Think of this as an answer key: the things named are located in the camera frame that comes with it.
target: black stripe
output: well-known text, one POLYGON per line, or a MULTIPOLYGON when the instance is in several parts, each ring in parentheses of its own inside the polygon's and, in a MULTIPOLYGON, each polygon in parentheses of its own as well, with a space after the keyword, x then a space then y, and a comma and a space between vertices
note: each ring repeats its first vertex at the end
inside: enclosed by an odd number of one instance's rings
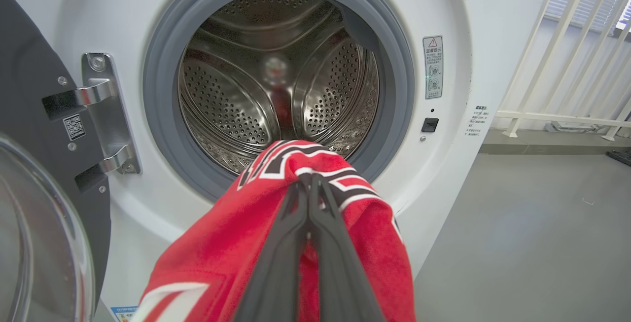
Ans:
POLYGON ((239 180, 239 188, 242 188, 243 185, 245 185, 245 183, 247 182, 248 173, 250 172, 250 169, 252 169, 252 164, 254 164, 254 162, 248 164, 247 167, 245 168, 245 171, 241 172, 241 179, 239 180))
POLYGON ((259 175, 259 172, 261 171, 261 169, 263 169, 265 162, 268 160, 268 158, 270 158, 273 151, 275 151, 278 147, 280 147, 282 144, 285 144, 287 142, 289 141, 279 141, 275 146, 268 149, 268 153, 265 153, 265 156, 262 158, 261 162, 259 162, 259 165, 254 170, 254 174, 252 174, 252 178, 256 178, 256 176, 259 175))
POLYGON ((359 173, 358 173, 355 169, 353 169, 353 168, 348 168, 348 169, 346 169, 345 171, 339 172, 339 173, 337 173, 337 174, 333 174, 332 176, 325 177, 325 178, 326 178, 328 181, 331 181, 331 180, 335 180, 335 179, 337 179, 337 178, 342 178, 342 177, 345 177, 345 176, 359 176, 359 177, 361 178, 361 176, 359 175, 359 173))
POLYGON ((309 155, 313 152, 316 151, 328 151, 328 149, 326 149, 325 147, 322 146, 313 146, 313 147, 309 147, 309 148, 300 148, 300 147, 287 147, 286 149, 284 149, 281 153, 279 153, 274 159, 271 160, 270 165, 268 165, 268 167, 265 169, 265 172, 268 174, 279 174, 280 173, 280 168, 281 168, 281 164, 283 161, 283 156, 285 156, 286 154, 293 152, 293 151, 298 151, 301 152, 303 154, 309 155))
MULTIPOLYGON (((311 185, 311 182, 312 182, 311 180, 312 175, 313 174, 311 173, 303 173, 303 174, 300 174, 298 178, 300 179, 302 183, 304 183, 306 187, 309 187, 309 185, 311 185)), ((344 191, 338 188, 337 186, 331 184, 331 180, 329 180, 330 177, 323 177, 323 178, 327 180, 327 182, 329 182, 331 193, 333 194, 333 198, 335 199, 336 205, 338 205, 338 207, 340 207, 340 205, 342 205, 344 201, 346 201, 349 198, 352 198, 353 196, 364 195, 364 194, 370 194, 377 197, 379 196, 374 191, 371 191, 370 189, 368 189, 368 187, 366 188, 358 187, 355 189, 344 191)))

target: red fabric with white stripes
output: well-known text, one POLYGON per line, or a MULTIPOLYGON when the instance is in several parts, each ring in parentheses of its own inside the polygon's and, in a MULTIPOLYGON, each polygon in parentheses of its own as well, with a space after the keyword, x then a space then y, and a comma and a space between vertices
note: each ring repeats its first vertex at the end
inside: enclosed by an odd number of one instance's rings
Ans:
MULTIPOLYGON (((416 321, 412 269, 392 209, 342 157, 305 141, 276 142, 259 155, 162 254, 144 294, 179 282, 208 284, 194 308, 182 311, 182 321, 229 322, 288 185, 311 172, 329 177, 336 199, 345 203, 344 222, 386 319, 416 321)), ((308 245, 300 260, 302 322, 319 320, 316 256, 308 245)))
POLYGON ((175 298, 182 293, 181 291, 169 293, 163 297, 158 304, 156 304, 155 308, 151 309, 151 312, 148 313, 146 318, 144 318, 143 322, 156 322, 158 318, 162 315, 165 309, 171 305, 171 302, 175 300, 175 298))

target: gray floor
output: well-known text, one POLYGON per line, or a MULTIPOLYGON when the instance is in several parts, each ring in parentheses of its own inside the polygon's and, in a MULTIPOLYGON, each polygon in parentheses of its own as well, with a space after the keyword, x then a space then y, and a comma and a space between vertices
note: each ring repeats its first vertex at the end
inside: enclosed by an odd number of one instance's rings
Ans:
POLYGON ((631 321, 631 167, 478 155, 415 293, 419 321, 631 321))

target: door hinge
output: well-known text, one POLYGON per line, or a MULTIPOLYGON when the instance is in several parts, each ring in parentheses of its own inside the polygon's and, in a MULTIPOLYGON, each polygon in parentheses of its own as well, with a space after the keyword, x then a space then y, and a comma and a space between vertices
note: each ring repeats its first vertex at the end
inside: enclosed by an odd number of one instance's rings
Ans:
POLYGON ((74 90, 74 97, 77 105, 88 108, 99 136, 104 154, 99 167, 104 173, 139 174, 140 163, 120 98, 112 56, 84 54, 81 72, 84 87, 74 90))

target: screw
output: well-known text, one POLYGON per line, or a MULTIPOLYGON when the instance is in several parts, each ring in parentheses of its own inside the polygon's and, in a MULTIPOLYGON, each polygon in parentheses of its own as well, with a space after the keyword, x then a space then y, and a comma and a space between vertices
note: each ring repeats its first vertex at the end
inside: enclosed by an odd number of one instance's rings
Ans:
POLYGON ((92 57, 92 60, 90 61, 90 67, 97 72, 104 71, 105 59, 103 59, 103 57, 100 57, 100 56, 92 57))

